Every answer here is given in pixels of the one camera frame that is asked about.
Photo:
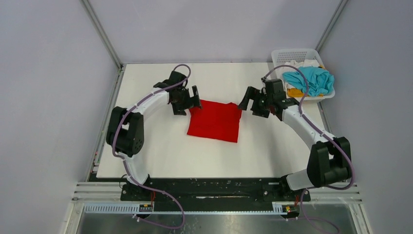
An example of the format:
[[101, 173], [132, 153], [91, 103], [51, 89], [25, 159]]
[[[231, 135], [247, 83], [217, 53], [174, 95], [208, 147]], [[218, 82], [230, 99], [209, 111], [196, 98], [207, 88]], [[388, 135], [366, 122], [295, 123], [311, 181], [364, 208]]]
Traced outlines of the red t-shirt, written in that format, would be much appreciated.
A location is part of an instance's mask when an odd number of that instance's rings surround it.
[[237, 143], [242, 111], [237, 104], [201, 100], [202, 108], [189, 110], [187, 134], [226, 142]]

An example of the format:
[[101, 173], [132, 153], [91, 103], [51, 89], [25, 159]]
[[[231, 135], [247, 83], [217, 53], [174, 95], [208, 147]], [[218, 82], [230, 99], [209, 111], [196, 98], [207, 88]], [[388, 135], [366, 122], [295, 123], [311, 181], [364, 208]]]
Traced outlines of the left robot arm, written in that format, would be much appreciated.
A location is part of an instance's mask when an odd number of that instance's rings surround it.
[[202, 108], [197, 86], [187, 87], [189, 76], [173, 70], [168, 79], [153, 85], [150, 92], [129, 107], [112, 109], [106, 132], [106, 143], [114, 157], [122, 160], [128, 181], [135, 184], [132, 194], [146, 200], [151, 194], [146, 184], [149, 172], [143, 162], [145, 122], [155, 112], [171, 105], [175, 116], [185, 116], [190, 108]]

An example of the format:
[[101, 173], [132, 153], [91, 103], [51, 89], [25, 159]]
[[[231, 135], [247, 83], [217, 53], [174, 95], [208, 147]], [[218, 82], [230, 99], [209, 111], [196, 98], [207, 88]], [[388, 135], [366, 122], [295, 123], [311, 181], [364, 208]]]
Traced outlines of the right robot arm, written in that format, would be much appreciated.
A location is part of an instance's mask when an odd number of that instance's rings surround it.
[[238, 108], [245, 111], [252, 102], [254, 116], [276, 116], [303, 140], [310, 150], [306, 169], [282, 177], [281, 198], [293, 200], [299, 190], [330, 186], [352, 177], [350, 142], [321, 130], [307, 117], [295, 98], [288, 98], [280, 79], [264, 80], [263, 88], [247, 87]]

